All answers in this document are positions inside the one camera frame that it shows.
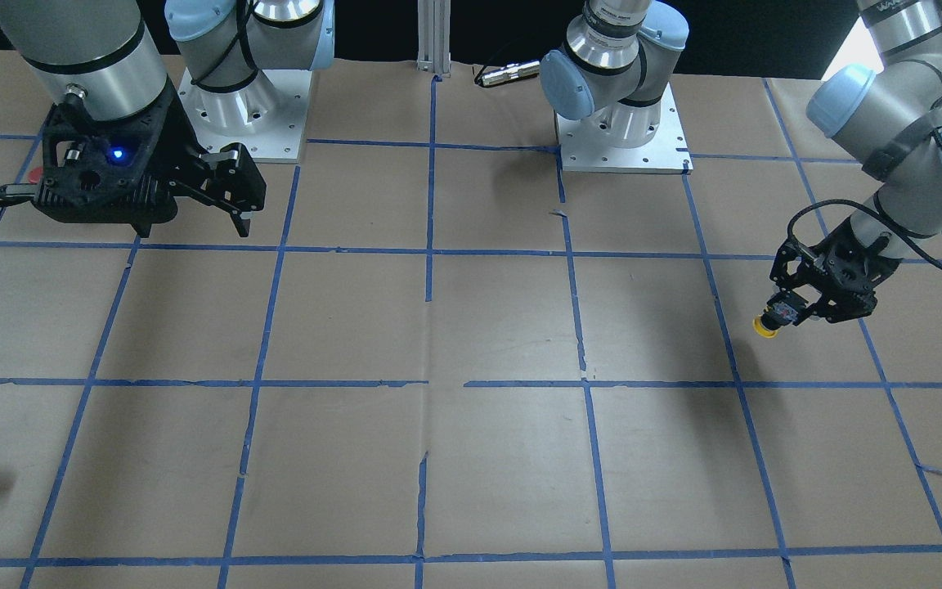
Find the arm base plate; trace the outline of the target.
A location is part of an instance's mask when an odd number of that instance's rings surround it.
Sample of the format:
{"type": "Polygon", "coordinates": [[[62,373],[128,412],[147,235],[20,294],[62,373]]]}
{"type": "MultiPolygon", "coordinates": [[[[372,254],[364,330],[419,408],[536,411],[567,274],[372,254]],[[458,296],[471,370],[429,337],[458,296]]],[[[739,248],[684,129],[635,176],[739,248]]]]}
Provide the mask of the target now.
{"type": "Polygon", "coordinates": [[[207,150],[240,142],[257,163],[298,164],[315,78],[307,70],[262,70],[245,88],[213,93],[193,85],[186,70],[178,93],[207,150]]]}
{"type": "Polygon", "coordinates": [[[581,173],[689,174],[694,169],[670,85],[658,103],[620,103],[586,119],[554,116],[562,168],[581,173]]]}

